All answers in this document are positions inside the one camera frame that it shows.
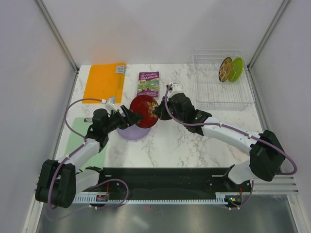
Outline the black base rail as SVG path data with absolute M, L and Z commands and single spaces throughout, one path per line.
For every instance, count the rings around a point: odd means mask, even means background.
M 113 199 L 212 199 L 216 193 L 247 193 L 250 181 L 235 184 L 227 168 L 104 168 L 99 186 L 89 191 L 109 192 Z

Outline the purple plastic plate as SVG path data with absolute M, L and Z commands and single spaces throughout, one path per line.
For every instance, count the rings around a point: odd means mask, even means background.
M 140 128 L 137 125 L 133 125 L 124 130 L 117 128 L 117 132 L 122 138 L 131 141 L 137 141 L 144 138 L 150 130 L 151 128 Z

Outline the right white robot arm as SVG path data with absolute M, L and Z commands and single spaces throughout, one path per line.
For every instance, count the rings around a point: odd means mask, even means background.
M 285 160 L 284 150 L 272 131 L 256 133 L 222 123 L 212 114 L 195 109 L 183 93 L 162 100 L 154 113 L 161 120 L 176 119 L 189 132 L 218 139 L 249 156 L 249 161 L 231 166 L 223 178 L 223 187 L 228 191 L 253 178 L 272 181 Z

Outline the yellow brown patterned plate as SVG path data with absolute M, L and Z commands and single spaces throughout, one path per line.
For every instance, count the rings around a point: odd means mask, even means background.
M 218 79 L 220 82 L 225 82 L 228 80 L 231 72 L 233 70 L 233 60 L 231 57 L 226 57 L 219 68 Z

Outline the red floral plate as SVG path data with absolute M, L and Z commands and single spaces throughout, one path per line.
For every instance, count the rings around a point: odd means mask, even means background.
M 158 116 L 155 114 L 157 107 L 158 103 L 153 97 L 149 95 L 136 96 L 130 104 L 130 110 L 142 116 L 136 125 L 143 129 L 153 127 L 158 121 Z

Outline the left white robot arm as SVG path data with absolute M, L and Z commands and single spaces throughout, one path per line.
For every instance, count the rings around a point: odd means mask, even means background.
M 124 130 L 142 118 L 124 105 L 120 110 L 111 112 L 103 108 L 95 110 L 83 143 L 59 160 L 48 159 L 43 163 L 35 199 L 50 207 L 68 208 L 79 192 L 90 187 L 96 191 L 105 189 L 107 180 L 100 175 L 99 168 L 88 168 L 83 172 L 79 169 L 105 148 L 109 133 L 116 129 Z

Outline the orange cutting mat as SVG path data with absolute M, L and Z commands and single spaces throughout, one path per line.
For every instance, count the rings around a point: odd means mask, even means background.
M 127 64 L 92 65 L 83 95 L 83 103 L 96 103 L 94 99 L 115 97 L 121 103 Z

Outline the purple treehouse book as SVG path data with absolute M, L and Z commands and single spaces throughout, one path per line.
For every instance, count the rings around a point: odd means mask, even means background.
M 140 72 L 138 75 L 137 96 L 148 95 L 154 99 L 159 98 L 160 73 Z

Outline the green clipboard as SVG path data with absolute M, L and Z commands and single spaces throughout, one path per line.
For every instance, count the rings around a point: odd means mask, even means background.
M 87 130 L 89 126 L 91 125 L 91 122 L 85 122 L 84 119 L 85 119 L 84 117 L 76 117 L 72 125 L 72 128 L 82 135 L 86 135 Z M 67 146 L 66 146 L 65 155 L 74 151 L 74 149 L 76 149 L 82 143 L 83 143 L 83 139 L 80 136 L 76 135 L 75 133 L 71 132 L 69 135 Z M 105 157 L 106 157 L 106 150 L 107 150 L 107 146 L 105 146 L 105 148 L 99 154 L 88 159 L 88 161 L 85 162 L 79 168 L 79 171 L 84 171 L 85 168 L 89 166 L 103 168 Z

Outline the lime green plate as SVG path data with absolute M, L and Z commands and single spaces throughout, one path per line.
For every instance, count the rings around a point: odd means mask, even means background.
M 236 82 L 240 78 L 243 72 L 243 66 L 244 62 L 241 57 L 237 57 L 233 60 L 232 72 L 230 73 L 230 76 L 228 78 L 230 82 Z

